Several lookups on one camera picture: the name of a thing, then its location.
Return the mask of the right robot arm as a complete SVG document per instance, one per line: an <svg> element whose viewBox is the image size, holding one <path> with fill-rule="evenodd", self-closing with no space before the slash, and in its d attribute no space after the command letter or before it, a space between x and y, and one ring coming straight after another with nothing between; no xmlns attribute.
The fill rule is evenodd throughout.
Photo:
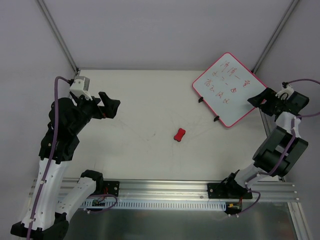
<svg viewBox="0 0 320 240"><path fill-rule="evenodd" d="M266 177L284 177L304 151L308 142L299 134L300 110L310 99L286 84L279 92L266 88L247 100L252 106L275 119L275 128L253 155L253 163L232 172L210 193L217 198L240 199L252 186Z"/></svg>

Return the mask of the pink framed whiteboard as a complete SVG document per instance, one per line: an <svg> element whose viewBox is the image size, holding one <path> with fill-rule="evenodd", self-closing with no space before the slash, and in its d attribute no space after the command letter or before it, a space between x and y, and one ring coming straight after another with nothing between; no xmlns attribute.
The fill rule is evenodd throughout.
<svg viewBox="0 0 320 240"><path fill-rule="evenodd" d="M253 111L248 99L267 88L229 52L203 72L192 87L227 128Z"/></svg>

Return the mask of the red bone-shaped eraser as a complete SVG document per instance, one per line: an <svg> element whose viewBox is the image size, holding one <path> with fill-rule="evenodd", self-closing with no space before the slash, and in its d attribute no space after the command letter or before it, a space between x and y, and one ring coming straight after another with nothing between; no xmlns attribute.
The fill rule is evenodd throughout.
<svg viewBox="0 0 320 240"><path fill-rule="evenodd" d="M177 133L174 135L173 139L177 142L181 142L185 134L186 134L186 130L183 128L179 128L177 130Z"/></svg>

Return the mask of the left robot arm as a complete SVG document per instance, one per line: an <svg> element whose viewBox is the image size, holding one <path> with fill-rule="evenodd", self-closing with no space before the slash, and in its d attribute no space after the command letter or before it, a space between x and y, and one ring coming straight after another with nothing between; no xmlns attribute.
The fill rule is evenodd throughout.
<svg viewBox="0 0 320 240"><path fill-rule="evenodd" d="M48 114L48 130L40 143L39 171L31 205L10 233L28 240L62 240L70 221L90 195L104 191L103 174L85 170L76 186L58 201L62 181L80 140L78 134L91 119L113 119L121 104L101 91L99 97L84 95L55 98Z"/></svg>

